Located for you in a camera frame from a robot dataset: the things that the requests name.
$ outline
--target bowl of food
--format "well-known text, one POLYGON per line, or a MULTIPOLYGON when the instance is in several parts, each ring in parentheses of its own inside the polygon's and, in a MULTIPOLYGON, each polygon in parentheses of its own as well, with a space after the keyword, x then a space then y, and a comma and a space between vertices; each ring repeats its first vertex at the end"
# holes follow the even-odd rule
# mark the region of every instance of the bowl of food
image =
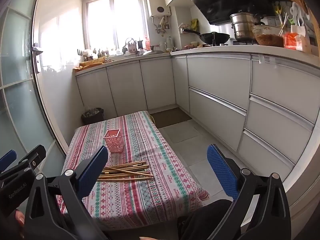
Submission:
POLYGON ((256 41, 260 45, 284 47, 283 37, 279 36, 280 27, 271 25, 255 25, 251 28, 256 41))

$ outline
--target black pants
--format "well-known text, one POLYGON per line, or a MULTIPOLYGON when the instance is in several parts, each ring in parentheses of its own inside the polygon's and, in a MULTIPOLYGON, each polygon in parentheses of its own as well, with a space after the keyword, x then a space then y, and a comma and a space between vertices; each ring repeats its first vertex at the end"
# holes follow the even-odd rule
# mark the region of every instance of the black pants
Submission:
POLYGON ((220 199, 207 206, 199 208, 188 217, 179 218, 179 239, 207 240, 220 223, 231 204, 232 202, 230 200, 220 199))

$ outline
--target glass door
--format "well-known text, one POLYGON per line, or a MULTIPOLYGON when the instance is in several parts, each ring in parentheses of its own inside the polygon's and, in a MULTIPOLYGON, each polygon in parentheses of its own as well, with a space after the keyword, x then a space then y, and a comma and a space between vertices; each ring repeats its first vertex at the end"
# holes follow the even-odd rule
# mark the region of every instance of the glass door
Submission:
POLYGON ((11 0, 0 15, 0 157, 13 149, 15 166, 38 144, 46 158, 38 170, 47 177, 60 175, 65 151, 44 111, 34 67, 32 25, 36 0, 11 0))

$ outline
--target white countertop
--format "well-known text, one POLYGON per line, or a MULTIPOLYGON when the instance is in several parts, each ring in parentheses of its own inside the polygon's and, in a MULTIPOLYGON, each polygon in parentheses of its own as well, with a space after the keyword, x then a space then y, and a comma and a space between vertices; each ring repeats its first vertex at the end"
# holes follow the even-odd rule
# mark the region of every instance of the white countertop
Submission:
POLYGON ((320 68, 320 60, 319 57, 306 54, 301 51, 296 51, 292 49, 285 49, 279 47, 272 47, 272 46, 261 46, 261 45, 232 45, 232 46, 216 46, 216 47, 206 47, 206 48, 196 48, 196 49, 188 49, 188 50, 181 50, 169 53, 162 53, 162 54, 153 54, 153 55, 146 55, 146 56, 139 56, 139 57, 130 57, 126 59, 117 60, 114 62, 101 64, 89 69, 84 69, 79 72, 76 72, 75 75, 81 75, 84 73, 88 73, 91 71, 95 71, 100 68, 105 68, 109 66, 114 66, 123 63, 129 63, 137 60, 144 60, 150 59, 155 57, 168 57, 168 56, 181 56, 181 55, 189 55, 189 54, 206 54, 206 53, 253 53, 253 54, 265 54, 265 55, 272 55, 276 57, 283 57, 291 60, 297 60, 315 67, 320 68))

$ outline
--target blue gripper pad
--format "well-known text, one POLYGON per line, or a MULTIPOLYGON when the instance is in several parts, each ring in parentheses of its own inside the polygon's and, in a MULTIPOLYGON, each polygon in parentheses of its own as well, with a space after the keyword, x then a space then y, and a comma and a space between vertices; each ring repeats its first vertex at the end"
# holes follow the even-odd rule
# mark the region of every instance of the blue gripper pad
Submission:
POLYGON ((17 159, 17 154, 14 150, 7 152, 0 159, 0 173, 4 172, 11 163, 13 163, 17 159))
POLYGON ((105 146, 96 151, 89 159, 79 163, 76 172, 76 194, 82 199, 90 194, 94 184, 97 182, 102 169, 108 161, 108 149, 105 146))
POLYGON ((237 177, 226 163, 223 154, 216 145, 210 145, 207 159, 216 174, 225 193, 236 200, 239 195, 237 177))

